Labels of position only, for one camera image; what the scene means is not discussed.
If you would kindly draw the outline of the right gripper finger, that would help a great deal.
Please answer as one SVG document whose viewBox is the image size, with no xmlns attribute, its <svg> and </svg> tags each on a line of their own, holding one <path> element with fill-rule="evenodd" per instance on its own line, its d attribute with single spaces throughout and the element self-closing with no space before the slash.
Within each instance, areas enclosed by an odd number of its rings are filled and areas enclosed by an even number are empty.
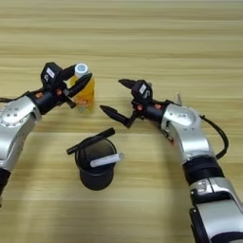
<svg viewBox="0 0 243 243">
<path fill-rule="evenodd" d="M 125 127 L 130 128 L 135 119 L 139 116 L 139 113 L 134 110 L 131 117 L 127 118 L 121 113 L 119 113 L 116 109 L 107 106 L 107 105 L 101 105 L 100 109 L 112 120 L 116 122 L 122 123 Z"/>
<path fill-rule="evenodd" d="M 119 83 L 122 84 L 123 86 L 131 89 L 136 84 L 136 81 L 129 80 L 129 79 L 120 79 Z"/>
</svg>

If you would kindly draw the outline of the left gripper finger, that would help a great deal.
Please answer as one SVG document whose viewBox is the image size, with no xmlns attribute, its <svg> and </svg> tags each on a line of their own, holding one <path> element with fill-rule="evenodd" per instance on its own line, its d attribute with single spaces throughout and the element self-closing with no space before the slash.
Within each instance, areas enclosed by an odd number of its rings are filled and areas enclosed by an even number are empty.
<svg viewBox="0 0 243 243">
<path fill-rule="evenodd" d="M 62 70 L 61 72 L 61 77 L 63 81 L 69 80 L 71 77 L 73 77 L 75 74 L 75 66 L 71 65 L 65 69 Z"/>
<path fill-rule="evenodd" d="M 82 91 L 91 80 L 92 74 L 83 75 L 73 86 L 68 89 L 68 97 L 74 97 Z"/>
</svg>

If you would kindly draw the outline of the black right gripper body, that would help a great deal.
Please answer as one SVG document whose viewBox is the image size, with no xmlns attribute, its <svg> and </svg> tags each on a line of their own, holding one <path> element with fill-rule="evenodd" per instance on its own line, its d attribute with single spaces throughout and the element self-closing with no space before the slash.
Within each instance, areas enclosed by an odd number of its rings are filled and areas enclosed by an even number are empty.
<svg viewBox="0 0 243 243">
<path fill-rule="evenodd" d="M 166 100 L 165 102 L 151 101 L 148 104 L 138 103 L 133 101 L 133 108 L 137 112 L 137 117 L 141 120 L 147 119 L 151 122 L 161 125 L 164 112 L 171 101 Z"/>
</svg>

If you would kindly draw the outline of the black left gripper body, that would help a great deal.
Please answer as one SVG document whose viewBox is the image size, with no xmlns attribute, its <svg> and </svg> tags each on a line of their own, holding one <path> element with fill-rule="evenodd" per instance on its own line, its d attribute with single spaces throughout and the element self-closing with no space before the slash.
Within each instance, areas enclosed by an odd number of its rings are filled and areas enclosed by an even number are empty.
<svg viewBox="0 0 243 243">
<path fill-rule="evenodd" d="M 67 86 L 61 85 L 57 88 L 40 88 L 30 91 L 27 96 L 34 102 L 42 115 L 45 115 L 56 106 L 67 103 L 70 108 L 74 108 L 76 104 L 68 97 Z"/>
</svg>

